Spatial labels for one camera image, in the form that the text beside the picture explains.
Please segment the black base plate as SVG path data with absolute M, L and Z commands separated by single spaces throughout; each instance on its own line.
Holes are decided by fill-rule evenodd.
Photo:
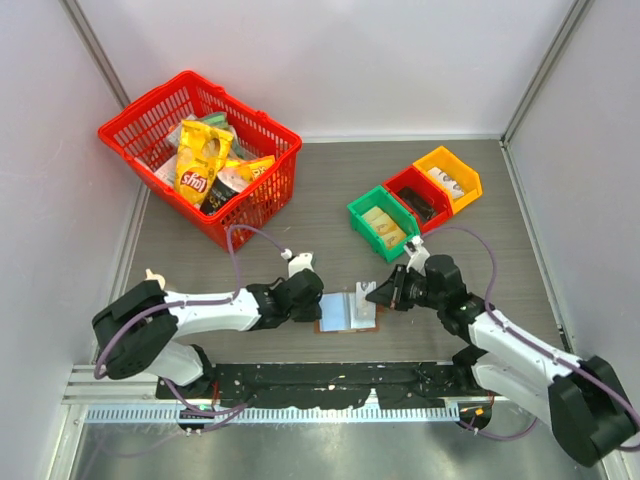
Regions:
M 187 400 L 218 399 L 228 408 L 322 410 L 361 408 L 371 394 L 383 409 L 494 394 L 476 383 L 470 368 L 437 362 L 219 364 L 194 391 L 180 393 Z

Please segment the black and white cup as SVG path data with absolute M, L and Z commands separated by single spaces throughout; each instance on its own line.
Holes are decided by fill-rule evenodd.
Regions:
M 248 186 L 249 181 L 237 168 L 221 169 L 202 202 L 200 212 L 207 216 L 214 215 Z

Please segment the green plastic bin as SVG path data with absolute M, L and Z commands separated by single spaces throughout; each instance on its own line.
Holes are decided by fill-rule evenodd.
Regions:
M 387 247 L 383 235 L 376 233 L 366 221 L 365 215 L 374 207 L 378 207 L 399 227 L 406 237 L 398 245 Z M 419 234 L 419 228 L 414 216 L 383 186 L 376 186 L 366 194 L 351 202 L 347 209 L 350 214 L 352 228 L 358 232 L 371 246 L 372 250 L 391 262 L 404 253 L 404 244 L 413 236 Z

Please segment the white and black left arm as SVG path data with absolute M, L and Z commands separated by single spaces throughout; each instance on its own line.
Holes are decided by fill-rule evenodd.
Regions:
M 323 289 L 311 269 L 224 294 L 187 295 L 163 289 L 156 278 L 146 279 L 93 318 L 100 348 L 96 377 L 124 380 L 149 373 L 162 382 L 160 398 L 173 391 L 202 398 L 213 389 L 215 367 L 201 347 L 181 344 L 179 338 L 275 329 L 287 321 L 313 322 L 321 317 Z

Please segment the yellow Lays chips bag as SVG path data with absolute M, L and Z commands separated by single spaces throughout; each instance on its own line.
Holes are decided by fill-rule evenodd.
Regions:
M 199 208 L 225 166 L 234 136 L 197 120 L 183 120 L 177 148 L 174 189 Z

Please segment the dark item in red bin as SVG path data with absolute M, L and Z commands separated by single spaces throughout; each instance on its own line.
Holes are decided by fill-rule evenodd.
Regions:
M 400 189 L 398 197 L 417 214 L 422 223 L 434 219 L 439 214 L 439 211 L 431 203 L 410 187 Z

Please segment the green snack packet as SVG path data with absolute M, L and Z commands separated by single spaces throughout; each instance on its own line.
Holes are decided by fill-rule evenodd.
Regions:
M 227 129 L 229 123 L 227 121 L 227 115 L 225 112 L 213 112 L 208 115 L 199 118 L 199 121 L 215 128 Z

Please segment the green squeeze bottle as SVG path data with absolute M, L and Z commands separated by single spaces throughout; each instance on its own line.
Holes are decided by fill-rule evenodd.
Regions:
M 145 270 L 145 280 L 146 281 L 156 281 L 161 290 L 164 290 L 166 287 L 166 279 L 163 275 L 159 273 L 154 273 L 151 269 L 147 268 Z

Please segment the brown leather card holder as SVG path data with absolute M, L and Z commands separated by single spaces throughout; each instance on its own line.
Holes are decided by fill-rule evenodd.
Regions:
M 354 297 L 354 292 L 324 295 L 320 301 L 322 317 L 315 322 L 315 332 L 328 334 L 378 331 L 377 318 L 373 328 L 356 327 L 354 322 Z

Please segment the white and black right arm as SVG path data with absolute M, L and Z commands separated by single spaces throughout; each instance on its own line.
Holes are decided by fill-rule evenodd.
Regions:
M 467 344 L 457 355 L 465 361 L 451 371 L 455 389 L 507 397 L 546 424 L 582 466 L 626 449 L 639 431 L 639 414 L 608 362 L 554 349 L 518 327 L 467 290 L 448 255 L 427 258 L 421 269 L 396 266 L 366 298 L 392 310 L 434 310 L 443 327 Z

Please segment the gold cards in green bin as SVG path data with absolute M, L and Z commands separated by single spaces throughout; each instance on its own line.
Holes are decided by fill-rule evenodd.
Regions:
M 391 216 L 380 207 L 373 207 L 362 216 L 366 224 L 382 240 L 385 248 L 391 250 L 406 239 L 406 233 Z

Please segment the white label in yellow bin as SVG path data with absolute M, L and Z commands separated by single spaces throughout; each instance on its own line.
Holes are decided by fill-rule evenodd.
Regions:
M 428 174 L 433 177 L 444 190 L 448 191 L 453 199 L 458 199 L 465 195 L 465 191 L 461 185 L 439 167 L 432 167 L 428 171 Z

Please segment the red plastic shopping basket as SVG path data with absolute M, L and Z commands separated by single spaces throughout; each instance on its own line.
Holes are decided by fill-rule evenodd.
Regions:
M 173 156 L 166 141 L 170 129 L 188 115 L 224 111 L 239 134 L 238 143 L 275 163 L 221 211 L 206 216 L 161 182 L 154 171 Z M 255 110 L 194 71 L 183 71 L 133 101 L 98 129 L 98 137 L 116 152 L 143 183 L 221 248 L 234 224 L 262 228 L 293 197 L 296 157 L 302 140 L 267 113 Z

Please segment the red plastic bin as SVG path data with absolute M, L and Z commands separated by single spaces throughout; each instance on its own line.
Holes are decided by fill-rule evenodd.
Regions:
M 388 178 L 382 186 L 416 219 L 421 233 L 438 228 L 453 217 L 447 194 L 414 166 Z

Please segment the yellow plastic bin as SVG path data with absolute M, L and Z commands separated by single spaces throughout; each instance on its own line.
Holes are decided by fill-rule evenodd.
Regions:
M 433 181 L 435 185 L 446 194 L 454 215 L 458 214 L 483 195 L 480 175 L 444 146 L 439 146 L 414 161 L 413 166 L 424 174 L 426 178 Z M 444 190 L 436 180 L 428 174 L 428 171 L 432 167 L 439 167 L 453 177 L 464 189 L 465 195 L 461 198 L 453 199 L 451 194 Z

